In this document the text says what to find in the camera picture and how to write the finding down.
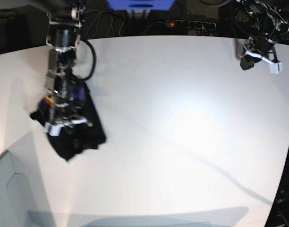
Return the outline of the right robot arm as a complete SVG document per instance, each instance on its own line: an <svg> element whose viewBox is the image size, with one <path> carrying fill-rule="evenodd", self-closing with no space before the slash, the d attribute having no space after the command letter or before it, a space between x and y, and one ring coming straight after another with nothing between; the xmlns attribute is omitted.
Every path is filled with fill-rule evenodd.
<svg viewBox="0 0 289 227"><path fill-rule="evenodd" d="M48 70L45 79L45 96L38 103L30 118L38 121L46 130L63 127L73 128L78 124L92 127L92 122L82 113L86 104L84 82L87 77L74 75L77 45L85 14L84 0L66 0L59 3L47 14L49 19L46 44L51 47L48 57Z"/></svg>

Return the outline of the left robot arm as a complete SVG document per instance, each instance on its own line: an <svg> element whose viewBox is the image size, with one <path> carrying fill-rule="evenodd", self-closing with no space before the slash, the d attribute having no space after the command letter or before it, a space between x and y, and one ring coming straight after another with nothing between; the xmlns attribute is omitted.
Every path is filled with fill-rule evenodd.
<svg viewBox="0 0 289 227"><path fill-rule="evenodd" d="M289 0L226 0L219 9L219 18L244 36L237 44L237 59L242 70L249 70L259 62L269 66L270 73L283 71L275 45L289 33Z"/></svg>

